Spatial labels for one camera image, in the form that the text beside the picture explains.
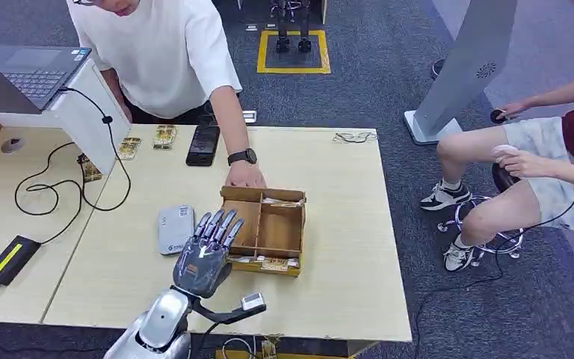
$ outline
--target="laptop keyboard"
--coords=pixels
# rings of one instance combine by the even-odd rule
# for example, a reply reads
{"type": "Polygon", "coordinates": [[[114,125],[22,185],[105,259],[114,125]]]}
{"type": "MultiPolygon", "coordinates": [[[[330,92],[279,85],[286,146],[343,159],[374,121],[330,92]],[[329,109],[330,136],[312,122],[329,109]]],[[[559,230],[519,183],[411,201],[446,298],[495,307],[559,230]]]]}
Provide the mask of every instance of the laptop keyboard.
{"type": "Polygon", "coordinates": [[[5,77],[30,99],[49,95],[67,73],[64,71],[37,71],[35,73],[4,73],[5,77]]]}

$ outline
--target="laptop touchpad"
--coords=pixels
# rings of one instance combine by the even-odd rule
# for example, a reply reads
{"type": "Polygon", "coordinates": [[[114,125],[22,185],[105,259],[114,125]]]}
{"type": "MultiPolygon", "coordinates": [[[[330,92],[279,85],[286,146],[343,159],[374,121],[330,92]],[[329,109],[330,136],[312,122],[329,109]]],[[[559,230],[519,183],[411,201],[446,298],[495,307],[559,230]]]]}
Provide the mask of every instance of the laptop touchpad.
{"type": "Polygon", "coordinates": [[[12,67],[45,67],[60,54],[60,50],[20,49],[5,63],[12,67]]]}

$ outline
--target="black sneaker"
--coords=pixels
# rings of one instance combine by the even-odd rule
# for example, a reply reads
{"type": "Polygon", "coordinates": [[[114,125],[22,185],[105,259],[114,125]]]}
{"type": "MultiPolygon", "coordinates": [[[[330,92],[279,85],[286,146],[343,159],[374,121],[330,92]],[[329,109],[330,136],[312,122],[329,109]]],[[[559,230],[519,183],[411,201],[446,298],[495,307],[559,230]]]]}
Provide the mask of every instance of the black sneaker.
{"type": "Polygon", "coordinates": [[[420,207],[427,211],[438,211],[453,204],[467,202],[470,198],[472,198],[472,193],[463,183],[459,185],[459,188],[451,190],[444,188],[443,181],[439,181],[432,188],[432,194],[421,201],[420,207]]]}
{"type": "Polygon", "coordinates": [[[474,257],[474,247],[459,248],[451,243],[450,248],[443,254],[443,264],[446,271],[460,271],[469,266],[474,257]]]}

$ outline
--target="grey stand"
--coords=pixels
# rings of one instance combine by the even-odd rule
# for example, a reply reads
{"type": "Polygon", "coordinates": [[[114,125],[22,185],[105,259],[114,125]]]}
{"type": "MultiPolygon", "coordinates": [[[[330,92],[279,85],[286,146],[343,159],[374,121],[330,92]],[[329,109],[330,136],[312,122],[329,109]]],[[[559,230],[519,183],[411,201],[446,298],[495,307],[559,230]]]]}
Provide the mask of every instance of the grey stand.
{"type": "Polygon", "coordinates": [[[416,144],[461,132],[454,118],[504,68],[516,0],[471,0],[454,47],[417,111],[404,113],[416,144]]]}

